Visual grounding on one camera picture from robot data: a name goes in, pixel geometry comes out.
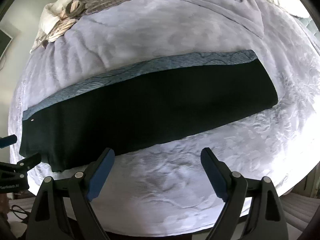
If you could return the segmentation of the dark pants with patterned band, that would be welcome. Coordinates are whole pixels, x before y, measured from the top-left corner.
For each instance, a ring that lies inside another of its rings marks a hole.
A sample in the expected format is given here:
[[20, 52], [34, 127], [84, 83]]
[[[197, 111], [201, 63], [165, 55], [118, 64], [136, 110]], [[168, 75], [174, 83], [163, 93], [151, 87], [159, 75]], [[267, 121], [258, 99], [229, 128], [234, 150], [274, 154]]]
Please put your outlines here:
[[23, 113], [19, 153], [53, 172], [180, 140], [272, 108], [278, 95], [252, 50], [135, 63], [64, 88]]

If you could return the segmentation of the dark wall-mounted screen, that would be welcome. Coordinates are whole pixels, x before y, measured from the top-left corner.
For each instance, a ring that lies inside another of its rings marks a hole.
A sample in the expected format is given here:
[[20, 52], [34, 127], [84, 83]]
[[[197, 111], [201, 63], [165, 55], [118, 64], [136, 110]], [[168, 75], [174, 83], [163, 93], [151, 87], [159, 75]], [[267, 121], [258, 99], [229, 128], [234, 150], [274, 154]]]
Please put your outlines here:
[[5, 52], [9, 48], [12, 40], [13, 40], [13, 37], [1, 28], [0, 29], [0, 60], [3, 58]]

